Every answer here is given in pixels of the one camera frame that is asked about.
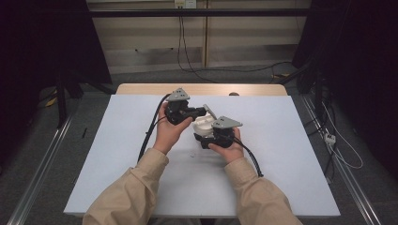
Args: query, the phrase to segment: table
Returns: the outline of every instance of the table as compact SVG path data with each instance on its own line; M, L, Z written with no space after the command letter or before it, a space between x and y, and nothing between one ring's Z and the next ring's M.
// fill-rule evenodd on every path
M191 95L190 106L206 103L218 116L227 113L243 122L242 141L256 155L265 177L289 198L297 216L340 215L293 101L281 85L207 83L120 85L104 114L65 213L82 216L106 187L135 165L153 108L164 94L178 87ZM241 96L216 96L231 92ZM211 150L201 149L190 128L168 154L170 163L161 177L153 217L233 218L236 196L223 171L225 162Z

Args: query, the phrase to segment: wrist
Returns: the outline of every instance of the wrist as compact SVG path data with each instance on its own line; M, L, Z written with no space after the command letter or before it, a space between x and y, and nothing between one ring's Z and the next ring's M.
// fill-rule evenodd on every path
M225 161L227 164L229 164L229 163L231 163L237 159L240 159L240 158L243 158L243 156L234 156L234 157L230 157L230 158L225 158Z
M153 148L155 148L156 150L162 152L164 155L167 155L167 153L169 153L170 149L171 149L171 148L169 148L169 147L167 147L167 146L165 146L163 144L158 144L158 143L155 143L153 145Z

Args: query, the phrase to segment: cuff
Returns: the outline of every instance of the cuff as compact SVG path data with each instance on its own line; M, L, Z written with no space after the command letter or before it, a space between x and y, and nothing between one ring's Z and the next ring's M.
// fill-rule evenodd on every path
M149 176L159 180L168 163L169 158L161 151L156 150L155 148L149 148L146 150L143 157L141 157L135 168L139 168Z
M257 173L252 164L245 157L230 162L225 166L225 171L234 188L238 188L248 181L257 178Z

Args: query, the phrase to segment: metal rail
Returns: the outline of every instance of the metal rail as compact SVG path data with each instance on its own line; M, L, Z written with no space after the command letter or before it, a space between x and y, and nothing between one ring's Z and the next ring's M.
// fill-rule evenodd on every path
M301 99L307 108L308 113L314 120L314 124L316 128L320 128L320 123L315 115L314 112L314 104L310 99L307 99L305 96L301 96ZM331 147L328 145L328 151L331 154ZM340 158L343 158L342 154L340 153L339 149L336 148L336 154L339 155ZM351 193L352 198L354 199L357 207L359 208L360 212L362 213L363 218L365 219L368 225L381 225L382 222L377 216L375 209L372 206L372 203L369 201L368 197L366 196L365 192L362 190L360 183L355 178L354 174L351 172L350 168L345 165L340 159L336 157L336 154L333 155L334 162L343 177L343 180Z
M65 138L65 135L68 132L70 122L73 118L73 115L76 113L77 108L79 106L80 100L76 100L72 105L72 109L70 114L65 121L64 125L61 128L58 128L54 134L53 140L50 143L50 146L47 148L47 152L45 153L43 159L41 160L38 168L36 169L35 175L29 183L29 186L26 188L23 196L20 198L14 212L11 215L7 225L23 225L30 209L32 208L33 203L40 192L41 186L46 178L48 171L53 164L53 161L56 157L56 153Z
M38 9L39 15L69 17L303 17L313 14L333 14L337 8L161 8L161 9Z

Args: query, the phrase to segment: person's left hand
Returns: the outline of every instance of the person's left hand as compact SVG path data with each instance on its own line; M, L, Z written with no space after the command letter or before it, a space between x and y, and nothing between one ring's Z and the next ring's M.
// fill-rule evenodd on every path
M167 155L173 145L178 141L182 131L192 122L192 117L188 117L178 125L170 123L164 113L167 104L167 102L164 102L159 109L158 120L160 119L160 121L158 122L156 141L153 145L153 148L163 152L164 155Z

